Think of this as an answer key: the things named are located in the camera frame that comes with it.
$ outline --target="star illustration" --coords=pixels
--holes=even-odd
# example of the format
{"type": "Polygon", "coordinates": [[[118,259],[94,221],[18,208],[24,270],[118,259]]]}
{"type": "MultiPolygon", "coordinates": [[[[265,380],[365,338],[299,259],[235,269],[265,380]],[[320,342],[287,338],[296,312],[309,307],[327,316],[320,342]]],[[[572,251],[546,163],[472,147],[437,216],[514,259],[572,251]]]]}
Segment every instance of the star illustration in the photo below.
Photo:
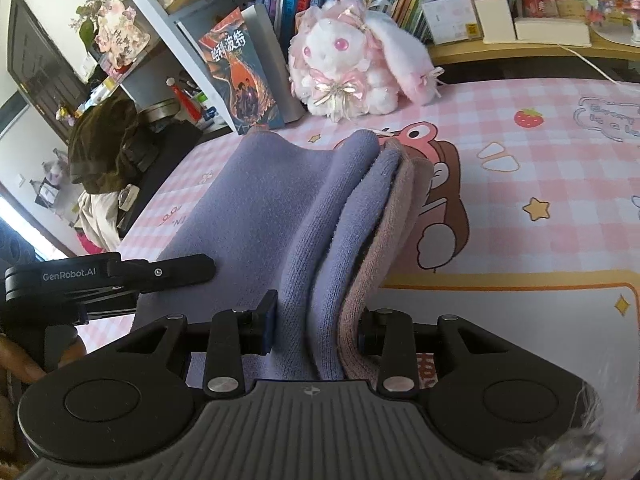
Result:
{"type": "Polygon", "coordinates": [[[551,216],[549,216],[549,202],[544,202],[537,198],[532,197],[529,203],[522,209],[529,213],[532,222],[540,220],[541,218],[551,218],[551,216]]]}
{"type": "Polygon", "coordinates": [[[618,298],[614,306],[616,307],[618,312],[624,316],[626,314],[626,311],[629,310],[631,303],[625,300],[625,297],[620,294],[620,297],[618,298]]]}

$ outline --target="cartoon character print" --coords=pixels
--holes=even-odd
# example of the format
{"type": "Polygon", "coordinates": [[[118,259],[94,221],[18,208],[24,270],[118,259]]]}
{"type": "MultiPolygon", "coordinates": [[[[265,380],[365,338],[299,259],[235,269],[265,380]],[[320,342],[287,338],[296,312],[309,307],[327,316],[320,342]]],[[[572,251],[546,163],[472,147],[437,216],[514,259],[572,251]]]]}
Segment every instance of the cartoon character print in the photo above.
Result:
{"type": "Polygon", "coordinates": [[[460,156],[453,144],[436,140],[437,135],[437,127],[423,121],[379,136],[380,144],[395,138],[407,148],[409,156],[423,156],[434,165],[431,189],[392,267],[393,273],[435,272],[448,264],[469,238],[468,217],[460,199],[460,156]]]}

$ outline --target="ribbed gray panel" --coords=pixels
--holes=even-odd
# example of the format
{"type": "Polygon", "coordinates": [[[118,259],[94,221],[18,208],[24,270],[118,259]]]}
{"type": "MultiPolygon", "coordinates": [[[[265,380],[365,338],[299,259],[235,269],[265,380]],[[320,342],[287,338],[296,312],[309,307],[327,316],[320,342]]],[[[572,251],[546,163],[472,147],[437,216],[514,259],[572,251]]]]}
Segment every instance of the ribbed gray panel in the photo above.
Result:
{"type": "Polygon", "coordinates": [[[493,476],[444,446],[414,405],[380,399],[363,381],[259,381],[242,399],[210,402],[180,442],[153,457],[94,469],[40,460],[20,478],[490,480],[493,476]],[[315,395],[308,394],[312,386],[319,390],[315,395]]]}

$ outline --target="human hand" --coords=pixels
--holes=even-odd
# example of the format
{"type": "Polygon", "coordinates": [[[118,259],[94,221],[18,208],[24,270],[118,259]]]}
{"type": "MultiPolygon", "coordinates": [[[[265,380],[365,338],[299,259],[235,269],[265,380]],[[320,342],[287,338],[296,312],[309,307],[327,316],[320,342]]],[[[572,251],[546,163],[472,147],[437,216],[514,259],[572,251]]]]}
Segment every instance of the human hand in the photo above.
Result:
{"type": "MultiPolygon", "coordinates": [[[[62,354],[58,367],[76,361],[85,355],[84,342],[78,336],[62,354]]],[[[16,378],[27,384],[34,383],[46,375],[45,371],[31,359],[27,352],[5,335],[0,335],[0,368],[10,371],[16,378]]]]}

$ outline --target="metal screw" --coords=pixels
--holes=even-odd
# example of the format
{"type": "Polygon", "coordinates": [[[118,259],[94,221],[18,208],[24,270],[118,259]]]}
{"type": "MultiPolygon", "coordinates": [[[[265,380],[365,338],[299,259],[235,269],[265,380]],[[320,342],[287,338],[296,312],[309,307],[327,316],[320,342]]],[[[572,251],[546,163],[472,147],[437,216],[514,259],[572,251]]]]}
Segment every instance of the metal screw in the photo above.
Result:
{"type": "Polygon", "coordinates": [[[238,381],[233,377],[215,377],[207,383],[207,388],[217,394],[226,394],[238,387],[238,381]]]}
{"type": "Polygon", "coordinates": [[[415,383],[409,377],[393,376],[387,377],[382,385],[388,392],[408,392],[415,383]]]}

